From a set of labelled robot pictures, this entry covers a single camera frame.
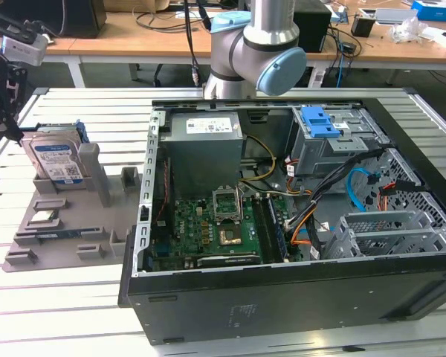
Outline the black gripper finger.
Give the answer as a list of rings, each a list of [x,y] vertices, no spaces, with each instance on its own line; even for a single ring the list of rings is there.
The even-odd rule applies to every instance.
[[[18,112],[14,109],[10,111],[4,109],[0,110],[0,132],[8,140],[17,143],[23,138],[23,132],[16,122],[18,117]]]

